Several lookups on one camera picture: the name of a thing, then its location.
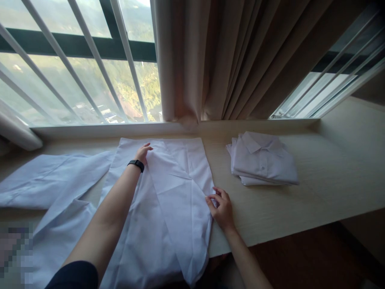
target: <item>stack of folded shirts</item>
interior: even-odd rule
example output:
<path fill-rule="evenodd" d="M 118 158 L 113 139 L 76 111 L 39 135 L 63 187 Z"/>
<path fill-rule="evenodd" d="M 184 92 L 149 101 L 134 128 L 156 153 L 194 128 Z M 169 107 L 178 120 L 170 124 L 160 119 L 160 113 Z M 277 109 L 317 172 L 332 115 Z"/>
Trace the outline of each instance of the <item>stack of folded shirts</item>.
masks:
<path fill-rule="evenodd" d="M 245 132 L 226 145 L 231 173 L 244 185 L 298 185 L 294 157 L 277 136 Z"/>

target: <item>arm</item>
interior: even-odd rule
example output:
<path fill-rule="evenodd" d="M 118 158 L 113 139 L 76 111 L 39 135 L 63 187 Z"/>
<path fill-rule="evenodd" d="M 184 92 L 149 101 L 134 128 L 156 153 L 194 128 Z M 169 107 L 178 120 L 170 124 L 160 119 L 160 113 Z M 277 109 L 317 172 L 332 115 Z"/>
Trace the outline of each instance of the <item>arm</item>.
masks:
<path fill-rule="evenodd" d="M 149 145 L 142 146 L 135 155 L 144 165 L 147 152 L 152 150 Z M 139 176 L 139 167 L 132 164 L 126 167 L 62 267 L 74 261 L 88 261 L 96 267 L 100 284 L 120 238 Z"/>
<path fill-rule="evenodd" d="M 246 288 L 273 289 L 272 285 L 262 272 L 257 259 L 251 254 L 245 242 L 234 225 L 233 209 L 229 195 L 222 189 L 214 187 L 216 195 L 206 197 L 211 215 L 216 220 L 229 242 L 235 263 L 241 273 Z M 219 203 L 215 208 L 211 199 Z"/>

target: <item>hand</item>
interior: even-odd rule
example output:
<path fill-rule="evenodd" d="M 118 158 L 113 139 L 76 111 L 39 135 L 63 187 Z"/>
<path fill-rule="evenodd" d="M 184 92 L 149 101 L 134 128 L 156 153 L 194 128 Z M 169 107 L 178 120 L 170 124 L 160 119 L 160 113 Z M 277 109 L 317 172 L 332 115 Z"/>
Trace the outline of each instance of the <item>hand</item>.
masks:
<path fill-rule="evenodd" d="M 205 197 L 211 215 L 225 234 L 236 231 L 233 219 L 233 207 L 231 205 L 229 195 L 220 188 L 213 187 L 213 189 L 216 194 Z M 214 206 L 211 199 L 217 200 L 219 203 L 218 208 Z"/>
<path fill-rule="evenodd" d="M 144 165 L 147 164 L 146 156 L 148 151 L 152 151 L 153 148 L 149 146 L 150 143 L 146 143 L 144 146 L 140 147 L 135 155 L 135 160 L 141 161 Z"/>

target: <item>windowsill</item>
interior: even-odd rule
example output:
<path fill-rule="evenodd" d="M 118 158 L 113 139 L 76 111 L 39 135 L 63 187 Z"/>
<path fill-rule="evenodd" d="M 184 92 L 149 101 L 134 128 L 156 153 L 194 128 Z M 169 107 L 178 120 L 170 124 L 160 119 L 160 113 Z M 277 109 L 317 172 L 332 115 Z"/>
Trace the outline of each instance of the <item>windowsill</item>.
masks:
<path fill-rule="evenodd" d="M 138 122 L 128 124 L 95 124 L 87 126 L 46 126 L 31 127 L 43 140 L 139 137 L 151 135 L 197 134 L 226 135 L 240 130 L 249 131 L 292 131 L 309 127 L 317 122 L 316 118 L 279 119 L 279 120 L 210 120 L 199 125 L 184 127 L 178 122 Z"/>

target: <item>pixelated area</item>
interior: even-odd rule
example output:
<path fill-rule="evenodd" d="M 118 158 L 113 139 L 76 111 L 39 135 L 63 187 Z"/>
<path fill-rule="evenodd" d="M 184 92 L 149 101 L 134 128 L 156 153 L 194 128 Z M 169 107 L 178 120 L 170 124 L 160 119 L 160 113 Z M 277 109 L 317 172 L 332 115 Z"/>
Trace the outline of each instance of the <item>pixelated area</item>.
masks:
<path fill-rule="evenodd" d="M 32 223 L 0 225 L 0 288 L 32 284 Z"/>

